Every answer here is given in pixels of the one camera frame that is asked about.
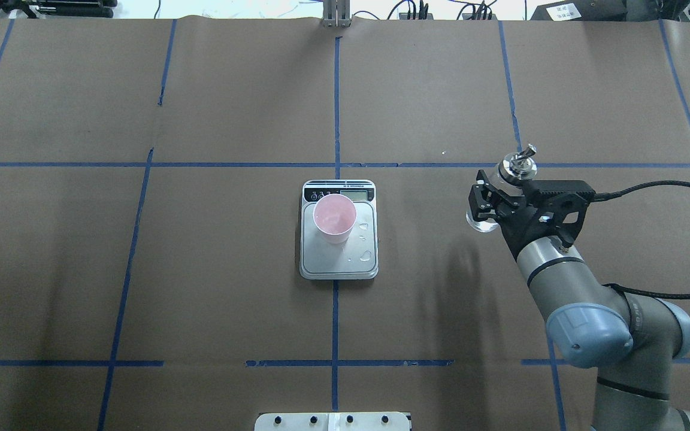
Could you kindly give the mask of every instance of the metal knob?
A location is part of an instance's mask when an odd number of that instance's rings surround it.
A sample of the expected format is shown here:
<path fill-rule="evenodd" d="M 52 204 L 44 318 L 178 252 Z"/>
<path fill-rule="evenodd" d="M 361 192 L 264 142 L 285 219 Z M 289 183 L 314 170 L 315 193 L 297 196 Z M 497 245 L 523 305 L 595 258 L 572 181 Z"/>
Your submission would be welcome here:
<path fill-rule="evenodd" d="M 520 153 L 515 155 L 514 160 L 522 160 L 522 159 L 528 159 L 529 157 L 537 154 L 537 147 L 534 145 L 528 144 L 528 147 L 526 147 L 526 150 L 521 151 Z"/>
<path fill-rule="evenodd" d="M 499 175 L 513 186 L 520 186 L 523 181 L 533 180 L 537 175 L 537 164 L 531 156 L 537 153 L 534 145 L 528 144 L 520 153 L 510 153 L 499 163 Z"/>

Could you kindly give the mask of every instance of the metal bracket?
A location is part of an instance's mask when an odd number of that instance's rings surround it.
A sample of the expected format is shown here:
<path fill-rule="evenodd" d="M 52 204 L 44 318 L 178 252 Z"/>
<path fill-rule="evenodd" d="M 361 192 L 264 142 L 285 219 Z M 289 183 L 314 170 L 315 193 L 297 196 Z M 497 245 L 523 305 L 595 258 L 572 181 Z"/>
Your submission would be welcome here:
<path fill-rule="evenodd" d="M 411 431 L 404 412 L 311 412 L 261 414 L 255 431 Z"/>
<path fill-rule="evenodd" d="M 323 0 L 324 27 L 350 27 L 350 0 Z"/>

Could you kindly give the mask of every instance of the cable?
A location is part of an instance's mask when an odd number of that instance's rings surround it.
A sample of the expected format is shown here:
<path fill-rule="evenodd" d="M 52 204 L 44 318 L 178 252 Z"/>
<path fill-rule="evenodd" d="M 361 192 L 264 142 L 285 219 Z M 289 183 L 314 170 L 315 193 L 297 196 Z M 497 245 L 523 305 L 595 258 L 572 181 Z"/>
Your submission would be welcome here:
<path fill-rule="evenodd" d="M 395 3 L 394 8 L 391 9 L 391 13 L 388 14 L 388 17 L 386 19 L 391 19 L 392 13 L 395 12 L 395 9 L 397 9 L 402 3 L 409 3 L 411 7 L 414 9 L 414 13 L 417 13 L 417 3 L 414 3 L 414 0 L 400 0 L 400 2 Z"/>
<path fill-rule="evenodd" d="M 649 292 L 649 291 L 639 291 L 637 289 L 630 289 L 629 287 L 619 286 L 616 283 L 603 284 L 606 287 L 611 287 L 617 292 L 630 293 L 633 295 L 647 296 L 649 298 L 662 298 L 662 299 L 690 299 L 690 293 L 660 293 L 660 292 Z"/>
<path fill-rule="evenodd" d="M 597 193 L 595 195 L 595 198 L 592 200 L 593 202 L 605 202 L 609 201 L 611 199 L 616 199 L 622 196 L 625 196 L 627 193 L 632 193 L 636 190 L 640 189 L 646 189 L 648 187 L 654 187 L 654 186 L 682 186 L 682 187 L 688 187 L 690 188 L 690 183 L 688 181 L 673 181 L 673 180 L 664 180 L 664 181 L 652 181 L 651 183 L 643 183 L 643 184 L 638 184 L 637 186 L 630 187 L 629 189 L 624 189 L 616 193 Z"/>
<path fill-rule="evenodd" d="M 376 19 L 380 19 L 380 17 L 376 16 L 370 11 L 357 11 L 356 13 L 353 14 L 353 16 L 357 16 L 357 14 L 370 14 L 371 16 L 375 17 Z"/>
<path fill-rule="evenodd" d="M 449 1 L 450 1 L 450 2 L 454 2 L 454 3 L 462 3 L 462 2 L 455 2 L 455 0 L 449 0 Z M 474 5 L 474 4 L 472 4 L 472 3 L 465 3 L 465 5 L 462 6 L 462 9 L 459 9 L 459 13 L 457 14 L 457 18 L 456 18 L 456 19 L 459 19 L 459 17 L 462 16 L 462 12 L 465 11 L 465 9 L 466 9 L 468 6 L 472 6 L 472 7 L 473 7 L 473 14 L 476 14 L 476 5 Z"/>

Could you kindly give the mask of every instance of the blue joint cap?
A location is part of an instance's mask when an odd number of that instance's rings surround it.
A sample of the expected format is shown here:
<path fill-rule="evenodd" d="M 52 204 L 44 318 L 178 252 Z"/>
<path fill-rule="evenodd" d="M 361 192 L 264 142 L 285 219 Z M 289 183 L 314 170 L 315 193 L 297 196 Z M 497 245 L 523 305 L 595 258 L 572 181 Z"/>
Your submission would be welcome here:
<path fill-rule="evenodd" d="M 599 303 L 568 303 L 550 314 L 545 327 L 564 359 L 578 368 L 611 365 L 633 350 L 622 316 Z"/>
<path fill-rule="evenodd" d="M 674 303 L 669 303 L 667 301 L 662 301 L 657 298 L 660 303 L 663 303 L 667 308 L 673 312 L 673 315 L 678 321 L 678 325 L 681 327 L 682 341 L 681 348 L 674 357 L 684 357 L 690 352 L 690 316 L 682 308 L 675 305 Z"/>

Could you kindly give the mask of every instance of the plastic cup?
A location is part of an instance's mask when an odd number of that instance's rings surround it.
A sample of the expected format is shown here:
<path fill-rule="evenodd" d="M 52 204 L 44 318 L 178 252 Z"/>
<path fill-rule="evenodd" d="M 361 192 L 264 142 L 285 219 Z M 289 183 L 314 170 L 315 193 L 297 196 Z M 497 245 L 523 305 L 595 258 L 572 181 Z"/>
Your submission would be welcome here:
<path fill-rule="evenodd" d="M 347 196 L 326 195 L 313 208 L 313 223 L 326 242 L 346 242 L 356 224 L 356 205 Z"/>

